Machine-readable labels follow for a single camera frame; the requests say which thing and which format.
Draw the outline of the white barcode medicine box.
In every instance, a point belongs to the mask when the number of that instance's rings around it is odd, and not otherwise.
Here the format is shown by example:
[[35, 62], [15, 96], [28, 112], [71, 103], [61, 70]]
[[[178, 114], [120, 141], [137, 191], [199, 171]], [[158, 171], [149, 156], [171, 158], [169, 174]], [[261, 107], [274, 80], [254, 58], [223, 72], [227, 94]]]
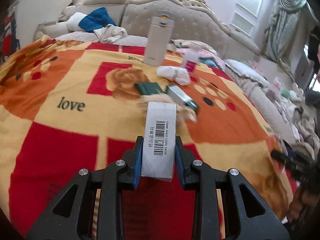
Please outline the white barcode medicine box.
[[176, 148], [176, 112], [159, 103], [149, 103], [142, 148], [143, 177], [172, 181]]

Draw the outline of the dark green tissue pack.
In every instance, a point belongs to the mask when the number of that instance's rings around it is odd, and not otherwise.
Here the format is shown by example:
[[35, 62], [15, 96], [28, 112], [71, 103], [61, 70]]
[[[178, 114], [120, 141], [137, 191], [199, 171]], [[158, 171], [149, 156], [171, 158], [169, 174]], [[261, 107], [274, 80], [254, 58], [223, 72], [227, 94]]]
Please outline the dark green tissue pack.
[[153, 95], [163, 93], [163, 90], [156, 82], [135, 83], [135, 87], [139, 91], [140, 95]]

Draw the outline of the white tissue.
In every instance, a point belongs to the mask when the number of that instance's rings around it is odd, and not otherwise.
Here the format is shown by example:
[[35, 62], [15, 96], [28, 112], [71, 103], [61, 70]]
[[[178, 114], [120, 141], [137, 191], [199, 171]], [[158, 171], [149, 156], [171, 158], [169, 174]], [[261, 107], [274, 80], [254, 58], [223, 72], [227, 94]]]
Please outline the white tissue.
[[174, 81], [181, 86], [187, 86], [191, 82], [188, 71], [181, 67], [159, 66], [156, 70], [156, 74], [159, 77]]

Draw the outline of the beige quilted cover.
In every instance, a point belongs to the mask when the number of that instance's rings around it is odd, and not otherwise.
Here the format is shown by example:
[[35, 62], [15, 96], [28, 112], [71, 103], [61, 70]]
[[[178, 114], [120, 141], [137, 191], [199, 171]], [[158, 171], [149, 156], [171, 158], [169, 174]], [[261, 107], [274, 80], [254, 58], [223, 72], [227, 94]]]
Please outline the beige quilted cover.
[[259, 110], [272, 131], [279, 135], [294, 150], [319, 160], [319, 135], [315, 112], [298, 96], [297, 102], [284, 98], [272, 84], [262, 87], [246, 77], [240, 77], [228, 67], [224, 72], [243, 90]]

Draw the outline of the orange red patterned blanket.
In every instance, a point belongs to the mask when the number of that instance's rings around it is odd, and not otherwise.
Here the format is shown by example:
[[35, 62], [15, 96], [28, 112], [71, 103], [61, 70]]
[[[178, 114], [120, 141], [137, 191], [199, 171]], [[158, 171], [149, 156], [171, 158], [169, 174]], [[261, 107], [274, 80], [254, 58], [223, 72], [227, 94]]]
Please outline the orange red patterned blanket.
[[[169, 81], [143, 54], [44, 36], [1, 65], [1, 209], [20, 235], [76, 172], [104, 168], [144, 134], [135, 85]], [[255, 105], [223, 71], [201, 63], [183, 90], [200, 107], [196, 122], [178, 124], [185, 147], [215, 169], [237, 168], [284, 218], [292, 189], [273, 165], [273, 132]]]

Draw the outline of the green white small box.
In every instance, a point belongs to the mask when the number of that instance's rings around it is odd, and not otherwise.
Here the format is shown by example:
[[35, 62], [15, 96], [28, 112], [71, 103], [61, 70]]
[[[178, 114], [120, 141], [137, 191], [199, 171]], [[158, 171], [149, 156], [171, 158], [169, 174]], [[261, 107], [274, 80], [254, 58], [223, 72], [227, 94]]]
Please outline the green white small box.
[[200, 109], [199, 105], [177, 85], [168, 85], [165, 92], [180, 106], [189, 107], [195, 112]]

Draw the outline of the white pillow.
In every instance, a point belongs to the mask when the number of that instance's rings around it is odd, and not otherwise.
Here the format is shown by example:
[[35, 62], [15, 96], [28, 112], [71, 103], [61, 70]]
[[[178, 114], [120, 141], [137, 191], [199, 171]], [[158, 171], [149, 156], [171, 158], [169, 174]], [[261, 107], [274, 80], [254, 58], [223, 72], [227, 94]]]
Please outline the white pillow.
[[268, 87], [270, 83], [259, 73], [257, 73], [255, 70], [253, 70], [251, 67], [248, 65], [231, 60], [231, 59], [226, 59], [225, 60], [225, 65], [228, 67], [230, 70], [235, 72], [238, 76], [240, 77], [246, 77], [252, 81], [257, 82], [259, 85], [262, 87]]

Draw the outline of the beige thermos bottle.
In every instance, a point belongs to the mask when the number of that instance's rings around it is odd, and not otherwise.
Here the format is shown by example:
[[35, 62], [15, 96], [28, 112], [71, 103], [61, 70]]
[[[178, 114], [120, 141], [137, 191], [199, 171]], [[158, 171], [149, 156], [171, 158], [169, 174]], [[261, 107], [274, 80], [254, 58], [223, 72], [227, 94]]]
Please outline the beige thermos bottle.
[[143, 62], [150, 66], [160, 66], [164, 61], [167, 45], [175, 26], [172, 12], [159, 10], [153, 16], [148, 33], [148, 42]]

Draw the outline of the green floral curtain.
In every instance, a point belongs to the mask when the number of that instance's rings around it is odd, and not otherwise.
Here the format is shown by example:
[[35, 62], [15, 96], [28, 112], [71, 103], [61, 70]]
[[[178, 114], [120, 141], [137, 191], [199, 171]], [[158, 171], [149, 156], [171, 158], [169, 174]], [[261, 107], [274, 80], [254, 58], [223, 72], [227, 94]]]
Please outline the green floral curtain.
[[306, 0], [274, 0], [267, 27], [263, 54], [279, 64], [292, 42]]

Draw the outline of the white pill bottle pink label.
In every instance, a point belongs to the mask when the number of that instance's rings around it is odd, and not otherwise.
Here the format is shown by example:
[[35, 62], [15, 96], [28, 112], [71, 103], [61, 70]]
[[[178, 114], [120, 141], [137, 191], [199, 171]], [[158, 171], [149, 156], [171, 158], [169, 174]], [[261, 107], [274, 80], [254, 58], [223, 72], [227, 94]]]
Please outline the white pill bottle pink label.
[[189, 44], [189, 48], [184, 54], [181, 67], [186, 69], [187, 72], [193, 73], [199, 61], [200, 51], [201, 51], [201, 45], [197, 42], [191, 41]]

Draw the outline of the white garment on sofa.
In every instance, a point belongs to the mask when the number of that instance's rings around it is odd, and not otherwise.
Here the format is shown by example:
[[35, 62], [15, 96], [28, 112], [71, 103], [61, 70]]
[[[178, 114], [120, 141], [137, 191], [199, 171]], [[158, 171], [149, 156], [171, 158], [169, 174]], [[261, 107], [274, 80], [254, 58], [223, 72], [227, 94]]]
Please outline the white garment on sofa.
[[113, 44], [128, 35], [125, 28], [116, 25], [105, 7], [95, 9], [88, 15], [75, 12], [67, 20], [67, 29], [71, 32], [93, 33], [99, 42], [108, 44]]

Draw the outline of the pink blue folded blankets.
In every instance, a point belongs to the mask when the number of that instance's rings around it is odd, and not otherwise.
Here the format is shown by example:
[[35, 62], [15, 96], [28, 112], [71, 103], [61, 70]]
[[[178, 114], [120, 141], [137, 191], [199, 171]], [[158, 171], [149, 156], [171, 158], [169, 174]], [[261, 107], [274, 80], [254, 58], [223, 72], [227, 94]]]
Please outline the pink blue folded blankets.
[[197, 45], [197, 47], [200, 49], [198, 54], [199, 61], [201, 63], [206, 64], [207, 66], [212, 68], [219, 68], [220, 70], [225, 70], [226, 68], [226, 63], [221, 58], [220, 54], [206, 43], [182, 39], [172, 39], [170, 43], [172, 43], [176, 47], [175, 50], [178, 53], [183, 55], [191, 50], [192, 45]]

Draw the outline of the blue jacket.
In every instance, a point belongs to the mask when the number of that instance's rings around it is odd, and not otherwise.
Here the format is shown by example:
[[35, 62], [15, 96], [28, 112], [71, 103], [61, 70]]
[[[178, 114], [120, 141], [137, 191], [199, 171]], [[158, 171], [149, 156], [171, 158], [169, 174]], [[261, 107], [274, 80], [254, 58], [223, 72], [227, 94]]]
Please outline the blue jacket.
[[116, 23], [110, 18], [106, 8], [100, 7], [85, 16], [79, 22], [79, 27], [85, 32], [93, 33], [95, 30], [104, 28], [109, 24], [116, 26]]

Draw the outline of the beige tufted sofa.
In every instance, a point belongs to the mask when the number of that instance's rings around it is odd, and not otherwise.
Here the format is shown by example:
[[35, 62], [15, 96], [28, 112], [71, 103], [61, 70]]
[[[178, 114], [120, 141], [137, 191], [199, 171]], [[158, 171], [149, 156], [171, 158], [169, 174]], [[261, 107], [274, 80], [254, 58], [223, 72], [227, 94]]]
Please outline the beige tufted sofa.
[[129, 36], [146, 38], [152, 17], [159, 11], [167, 11], [173, 14], [175, 22], [173, 40], [203, 42], [223, 59], [252, 60], [261, 54], [254, 41], [222, 23], [209, 7], [197, 0], [85, 0], [75, 10], [89, 14], [98, 8], [105, 8]]

